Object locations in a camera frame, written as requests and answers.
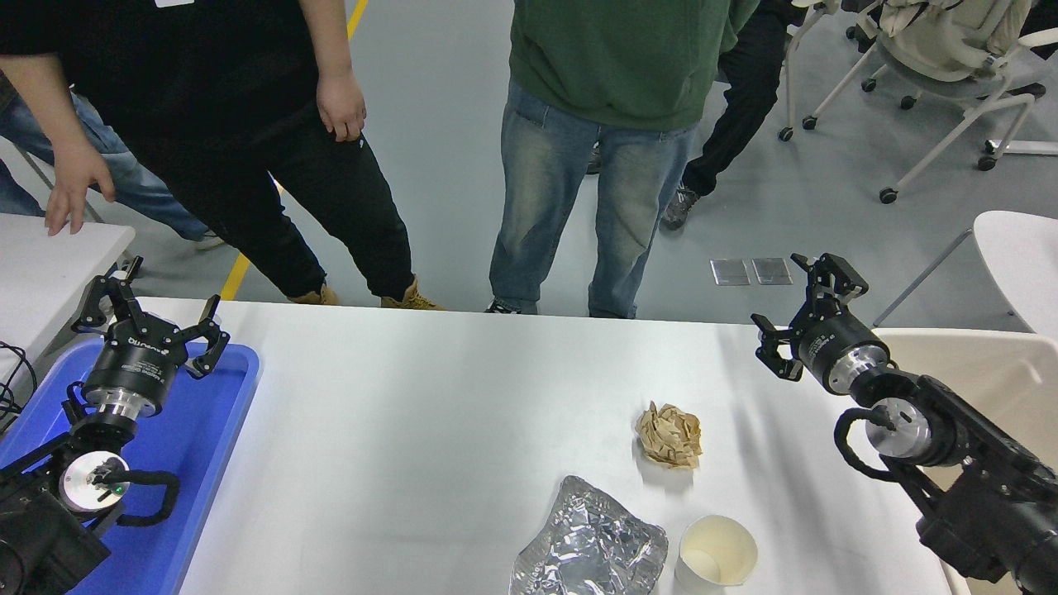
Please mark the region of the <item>person's left hand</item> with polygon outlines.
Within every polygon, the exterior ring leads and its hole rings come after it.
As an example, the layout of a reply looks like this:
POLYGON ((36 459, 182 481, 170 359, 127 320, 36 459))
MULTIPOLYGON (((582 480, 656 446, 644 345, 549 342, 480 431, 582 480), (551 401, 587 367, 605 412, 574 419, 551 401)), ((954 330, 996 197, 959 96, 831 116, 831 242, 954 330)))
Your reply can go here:
POLYGON ((322 73, 317 84, 317 109, 326 131, 336 142, 359 140, 367 108, 355 72, 344 69, 322 73))

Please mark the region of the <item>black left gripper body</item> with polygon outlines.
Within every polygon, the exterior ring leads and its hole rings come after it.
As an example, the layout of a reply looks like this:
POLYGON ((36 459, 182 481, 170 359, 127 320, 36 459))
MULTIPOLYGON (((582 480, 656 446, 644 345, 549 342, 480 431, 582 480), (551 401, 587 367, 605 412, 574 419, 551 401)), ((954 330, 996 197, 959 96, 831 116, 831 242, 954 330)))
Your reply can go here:
POLYGON ((188 360, 180 333, 174 324, 110 325, 95 365, 83 381, 84 400, 98 405, 106 394, 123 391, 151 405, 166 404, 175 373, 188 360))

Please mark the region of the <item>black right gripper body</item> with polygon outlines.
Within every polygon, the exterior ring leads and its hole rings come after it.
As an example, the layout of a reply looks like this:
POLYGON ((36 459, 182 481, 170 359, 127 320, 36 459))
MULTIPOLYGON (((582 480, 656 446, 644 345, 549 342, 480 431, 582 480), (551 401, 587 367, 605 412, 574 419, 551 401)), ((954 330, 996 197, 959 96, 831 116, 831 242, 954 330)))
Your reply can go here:
POLYGON ((870 344, 879 344, 878 336, 857 317, 843 313, 813 321, 798 337, 794 354, 813 377, 825 378, 846 353, 870 344))

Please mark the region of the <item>person's right hand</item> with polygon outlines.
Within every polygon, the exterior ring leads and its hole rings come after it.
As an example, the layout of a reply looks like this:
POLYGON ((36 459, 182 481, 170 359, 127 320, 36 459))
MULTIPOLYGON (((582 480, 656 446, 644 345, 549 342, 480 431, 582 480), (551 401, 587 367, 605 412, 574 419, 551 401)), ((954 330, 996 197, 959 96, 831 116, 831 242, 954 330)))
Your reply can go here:
POLYGON ((85 140, 57 144, 55 182, 45 208, 45 230, 50 236, 63 229, 75 235, 83 230, 84 213, 90 188, 97 188, 103 199, 117 200, 116 184, 101 154, 85 140))

